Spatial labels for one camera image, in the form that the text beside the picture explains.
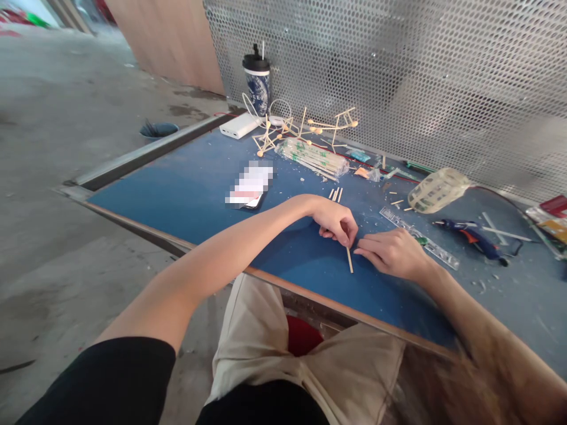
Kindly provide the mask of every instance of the hand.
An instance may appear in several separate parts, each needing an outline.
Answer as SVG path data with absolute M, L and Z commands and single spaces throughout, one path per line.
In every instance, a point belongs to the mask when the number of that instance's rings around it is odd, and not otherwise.
M 348 248 L 353 245 L 359 227 L 349 208 L 316 196 L 310 216 L 321 226 L 319 235 L 325 238 L 332 237 Z
M 353 252 L 370 261 L 379 272 L 418 283 L 439 267 L 402 228 L 365 235 Z

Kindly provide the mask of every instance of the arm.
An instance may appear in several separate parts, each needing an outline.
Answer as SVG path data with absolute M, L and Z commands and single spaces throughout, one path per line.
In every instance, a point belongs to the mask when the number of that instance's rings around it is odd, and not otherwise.
M 476 302 L 406 230 L 366 235 L 354 254 L 370 260 L 382 273 L 422 287 L 459 333 L 481 370 L 498 373 L 498 366 L 505 364 L 510 391 L 529 423 L 554 423 L 564 417 L 566 382 Z
M 325 237 L 352 245 L 358 227 L 347 207 L 315 195 L 293 197 L 223 230 L 167 267 L 95 343 L 121 336 L 148 336 L 178 351 L 197 306 L 247 268 L 279 233 L 306 216 L 328 229 Z

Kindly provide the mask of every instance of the white power bank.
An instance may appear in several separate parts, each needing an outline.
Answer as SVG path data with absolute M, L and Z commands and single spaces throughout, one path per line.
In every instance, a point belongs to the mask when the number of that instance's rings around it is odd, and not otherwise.
M 253 129 L 260 125 L 261 118 L 250 115 L 248 112 L 228 121 L 220 126 L 220 132 L 233 139 L 240 139 L 246 136 Z

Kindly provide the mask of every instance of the forearm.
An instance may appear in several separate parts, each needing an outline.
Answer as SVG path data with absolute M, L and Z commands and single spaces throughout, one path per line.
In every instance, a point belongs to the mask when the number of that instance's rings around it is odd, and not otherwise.
M 510 381 L 528 417 L 547 423 L 565 414 L 567 384 L 524 342 L 474 300 L 440 266 L 419 284 L 435 301 L 467 345 L 473 360 L 495 379 Z
M 97 338 L 148 336 L 177 351 L 197 306 L 241 273 L 287 226 L 308 215 L 315 202 L 300 195 L 206 240 L 152 279 Z

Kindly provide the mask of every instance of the table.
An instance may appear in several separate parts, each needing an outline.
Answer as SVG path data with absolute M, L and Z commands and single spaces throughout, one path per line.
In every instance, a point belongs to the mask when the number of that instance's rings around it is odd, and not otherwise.
M 224 196 L 249 160 L 257 160 L 250 135 L 235 140 L 216 128 L 226 117 L 170 136 L 91 174 L 67 182 L 60 192 L 134 232 L 146 232 L 157 244 L 193 247 L 256 212 L 226 208 Z M 301 193 L 327 197 L 343 187 L 341 203 L 351 208 L 359 235 L 394 228 L 379 214 L 388 206 L 409 224 L 460 259 L 458 271 L 448 269 L 467 292 L 523 339 L 561 376 L 567 374 L 562 348 L 567 342 L 567 285 L 562 263 L 542 244 L 525 244 L 508 268 L 488 262 L 460 235 L 434 227 L 441 218 L 483 223 L 486 212 L 501 230 L 537 239 L 514 207 L 481 189 L 467 193 L 441 212 L 430 215 L 403 211 L 415 183 L 393 178 L 381 184 L 349 173 L 333 181 L 300 164 L 268 152 L 265 160 L 277 169 L 264 211 Z M 495 235 L 490 236 L 497 242 Z M 344 247 L 318 235 L 311 219 L 287 228 L 252 261 L 248 273 L 368 323 L 414 344 L 447 355 L 455 347 L 451 325 L 415 285 L 377 272 L 353 255 L 354 274 Z

